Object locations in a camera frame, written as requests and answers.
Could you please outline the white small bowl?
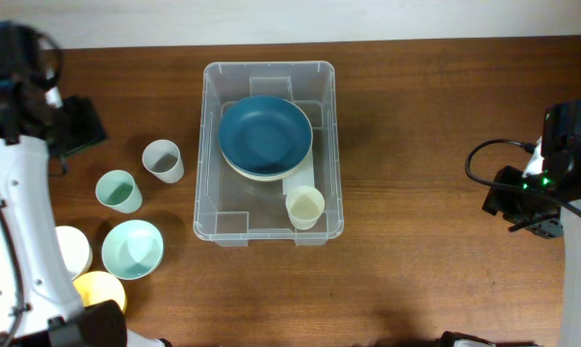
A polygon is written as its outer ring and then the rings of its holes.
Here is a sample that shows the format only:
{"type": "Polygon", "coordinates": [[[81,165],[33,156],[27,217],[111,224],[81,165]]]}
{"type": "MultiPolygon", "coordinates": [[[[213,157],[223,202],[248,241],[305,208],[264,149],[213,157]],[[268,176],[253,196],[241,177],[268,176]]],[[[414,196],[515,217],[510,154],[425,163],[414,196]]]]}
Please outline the white small bowl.
{"type": "Polygon", "coordinates": [[[75,280],[89,271],[92,247],[87,236],[76,227],[58,226],[56,233],[67,271],[75,280]]]}

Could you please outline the mint green bowl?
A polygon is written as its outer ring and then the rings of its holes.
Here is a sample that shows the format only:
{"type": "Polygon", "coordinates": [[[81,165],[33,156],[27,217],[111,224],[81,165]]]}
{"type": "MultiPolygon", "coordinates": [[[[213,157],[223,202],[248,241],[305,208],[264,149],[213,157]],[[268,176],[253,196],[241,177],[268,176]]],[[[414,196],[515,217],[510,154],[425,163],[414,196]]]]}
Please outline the mint green bowl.
{"type": "Polygon", "coordinates": [[[137,280],[150,275],[164,257],[160,230],[144,220],[130,220],[114,227],[105,237],[102,263],[121,280],[137,280]]]}

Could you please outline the mint green cup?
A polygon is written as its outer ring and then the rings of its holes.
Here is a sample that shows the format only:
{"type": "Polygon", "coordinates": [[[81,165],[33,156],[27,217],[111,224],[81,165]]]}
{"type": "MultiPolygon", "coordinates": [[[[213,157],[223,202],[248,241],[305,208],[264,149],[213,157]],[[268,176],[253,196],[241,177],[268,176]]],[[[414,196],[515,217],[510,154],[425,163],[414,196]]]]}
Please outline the mint green cup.
{"type": "Polygon", "coordinates": [[[134,177],[122,170],[109,171],[95,186],[98,201],[120,213],[136,212],[143,204],[143,196],[134,177]]]}

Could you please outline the beige bowl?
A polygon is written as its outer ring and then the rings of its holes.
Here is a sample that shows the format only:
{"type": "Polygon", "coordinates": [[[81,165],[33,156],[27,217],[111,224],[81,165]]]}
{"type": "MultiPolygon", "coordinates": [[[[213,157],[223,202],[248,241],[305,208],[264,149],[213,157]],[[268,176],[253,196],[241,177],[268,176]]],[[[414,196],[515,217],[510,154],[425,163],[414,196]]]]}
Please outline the beige bowl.
{"type": "Polygon", "coordinates": [[[238,166],[233,164],[228,159],[228,157],[225,155],[223,150],[221,150],[221,154],[222,154],[222,157],[224,158],[225,162],[230,166],[230,168],[233,169],[236,173],[240,174],[241,176],[244,176],[244,177],[251,179],[251,180],[260,181],[260,182],[273,182],[273,181],[281,180],[287,176],[290,176],[291,174],[295,174],[296,172],[298,172],[305,164],[307,164],[308,159],[312,158],[313,150],[311,147],[309,149],[309,152],[305,156],[305,158],[295,168],[290,169],[290,170],[285,171],[285,172],[282,172],[282,173],[274,173],[274,174],[250,173],[246,170],[240,169],[238,166]]]}

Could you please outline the grey cup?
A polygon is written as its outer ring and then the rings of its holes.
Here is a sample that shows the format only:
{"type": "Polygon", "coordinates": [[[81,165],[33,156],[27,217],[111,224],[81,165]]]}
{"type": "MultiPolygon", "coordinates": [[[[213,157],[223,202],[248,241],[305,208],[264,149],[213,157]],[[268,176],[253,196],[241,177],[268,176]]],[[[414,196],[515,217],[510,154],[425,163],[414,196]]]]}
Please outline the grey cup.
{"type": "Polygon", "coordinates": [[[142,155],[144,167],[161,181],[173,184],[184,175],[184,166],[178,146],[170,140],[150,143],[142,155]]]}

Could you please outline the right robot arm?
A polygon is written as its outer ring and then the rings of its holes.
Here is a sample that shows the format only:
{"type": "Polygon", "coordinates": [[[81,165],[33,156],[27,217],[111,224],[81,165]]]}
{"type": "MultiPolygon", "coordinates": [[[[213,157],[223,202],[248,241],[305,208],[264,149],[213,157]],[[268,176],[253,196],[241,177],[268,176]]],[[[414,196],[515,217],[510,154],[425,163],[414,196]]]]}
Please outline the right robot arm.
{"type": "Polygon", "coordinates": [[[511,232],[527,229],[545,239],[563,238],[564,310],[558,343],[581,346],[581,100],[548,108],[540,138],[515,146],[531,155],[525,169],[506,166],[486,180],[472,172],[467,158],[465,173],[489,187],[482,208],[502,215],[511,232]]]}

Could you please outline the beige cup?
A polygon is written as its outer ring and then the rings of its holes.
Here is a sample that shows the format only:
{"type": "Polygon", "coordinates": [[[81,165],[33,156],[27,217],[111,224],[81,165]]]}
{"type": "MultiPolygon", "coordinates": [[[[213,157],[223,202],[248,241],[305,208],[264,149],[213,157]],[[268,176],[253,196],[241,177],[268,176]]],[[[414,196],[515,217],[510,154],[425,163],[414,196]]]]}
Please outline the beige cup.
{"type": "Polygon", "coordinates": [[[294,228],[307,230],[316,225],[325,210],[323,194],[311,186],[299,186],[285,198],[285,207],[294,228]]]}

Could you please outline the blue bowl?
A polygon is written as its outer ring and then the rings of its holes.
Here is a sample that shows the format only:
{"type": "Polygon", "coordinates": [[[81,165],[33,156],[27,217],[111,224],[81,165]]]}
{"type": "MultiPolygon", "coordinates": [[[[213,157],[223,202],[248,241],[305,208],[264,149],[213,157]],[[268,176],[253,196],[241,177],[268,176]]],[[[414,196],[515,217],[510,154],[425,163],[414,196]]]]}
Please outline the blue bowl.
{"type": "Polygon", "coordinates": [[[306,113],[271,95],[243,98],[226,110],[218,130],[227,161],[240,171],[270,177],[297,168],[313,143],[306,113]]]}

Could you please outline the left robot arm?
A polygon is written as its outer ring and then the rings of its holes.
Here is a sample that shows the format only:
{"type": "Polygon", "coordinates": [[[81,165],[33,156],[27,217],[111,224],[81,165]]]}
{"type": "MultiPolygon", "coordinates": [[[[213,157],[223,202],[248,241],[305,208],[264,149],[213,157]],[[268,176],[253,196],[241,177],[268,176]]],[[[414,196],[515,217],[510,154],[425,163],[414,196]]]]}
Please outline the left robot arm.
{"type": "Polygon", "coordinates": [[[0,22],[0,346],[146,346],[116,302],[83,305],[63,261],[49,162],[106,137],[88,98],[50,100],[63,65],[48,35],[0,22]]]}

